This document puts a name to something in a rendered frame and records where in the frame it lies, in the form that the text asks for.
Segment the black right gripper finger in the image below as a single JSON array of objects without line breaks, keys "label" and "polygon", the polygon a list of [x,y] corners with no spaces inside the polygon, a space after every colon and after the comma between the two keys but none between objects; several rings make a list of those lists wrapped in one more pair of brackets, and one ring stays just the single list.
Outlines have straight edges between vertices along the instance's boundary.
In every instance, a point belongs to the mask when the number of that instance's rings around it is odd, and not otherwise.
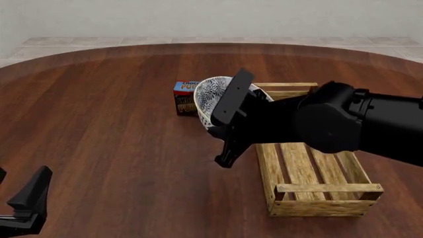
[{"label": "black right gripper finger", "polygon": [[262,89],[255,89],[252,91],[252,93],[254,93],[254,95],[260,99],[260,100],[265,100],[267,102],[273,102],[274,100],[272,99],[272,97],[270,97],[265,91],[263,91]]},{"label": "black right gripper finger", "polygon": [[231,127],[228,125],[211,126],[208,128],[208,134],[217,139],[227,139],[231,134]]}]

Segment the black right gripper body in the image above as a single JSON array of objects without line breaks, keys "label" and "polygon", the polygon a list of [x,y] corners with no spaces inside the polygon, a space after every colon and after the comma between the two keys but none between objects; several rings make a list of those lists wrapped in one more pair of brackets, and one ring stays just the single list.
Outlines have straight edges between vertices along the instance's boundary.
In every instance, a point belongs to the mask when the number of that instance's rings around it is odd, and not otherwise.
[{"label": "black right gripper body", "polygon": [[230,137],[224,142],[221,154],[215,162],[222,168],[231,168],[234,162],[253,144],[262,143],[262,135],[257,124],[234,124]]}]

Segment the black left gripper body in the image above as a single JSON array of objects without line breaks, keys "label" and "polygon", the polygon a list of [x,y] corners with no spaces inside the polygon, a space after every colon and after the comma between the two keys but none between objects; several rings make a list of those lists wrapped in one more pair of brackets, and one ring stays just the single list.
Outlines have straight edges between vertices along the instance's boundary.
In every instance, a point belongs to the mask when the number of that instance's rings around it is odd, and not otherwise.
[{"label": "black left gripper body", "polygon": [[39,234],[39,218],[38,214],[34,214],[30,218],[0,216],[0,238]]}]

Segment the white blue patterned bowl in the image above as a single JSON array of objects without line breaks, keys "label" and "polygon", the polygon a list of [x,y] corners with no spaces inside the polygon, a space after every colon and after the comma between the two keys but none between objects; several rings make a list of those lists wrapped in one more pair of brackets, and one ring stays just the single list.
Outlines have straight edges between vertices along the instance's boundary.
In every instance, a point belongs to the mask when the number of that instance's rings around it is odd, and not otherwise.
[{"label": "white blue patterned bowl", "polygon": [[199,83],[194,90],[194,103],[206,130],[211,126],[232,126],[259,106],[271,103],[252,93],[260,89],[252,84],[253,79],[253,75],[241,73],[234,77],[211,77]]}]

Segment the wooden slat tray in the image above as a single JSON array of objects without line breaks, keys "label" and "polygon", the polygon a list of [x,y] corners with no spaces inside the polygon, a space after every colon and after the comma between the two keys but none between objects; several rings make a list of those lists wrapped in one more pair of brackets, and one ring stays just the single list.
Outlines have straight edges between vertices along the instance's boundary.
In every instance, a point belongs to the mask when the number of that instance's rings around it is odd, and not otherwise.
[{"label": "wooden slat tray", "polygon": [[255,147],[272,217],[359,217],[384,192],[352,152],[324,154],[303,143]]}]

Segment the chocolate pudding box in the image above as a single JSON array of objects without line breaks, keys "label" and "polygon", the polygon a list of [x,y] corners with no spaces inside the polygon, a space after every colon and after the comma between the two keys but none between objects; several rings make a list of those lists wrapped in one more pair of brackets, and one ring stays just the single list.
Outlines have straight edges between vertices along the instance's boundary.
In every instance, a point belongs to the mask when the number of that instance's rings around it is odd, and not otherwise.
[{"label": "chocolate pudding box", "polygon": [[196,116],[197,109],[194,103],[194,90],[198,81],[177,81],[174,89],[174,103],[176,114],[179,116]]}]

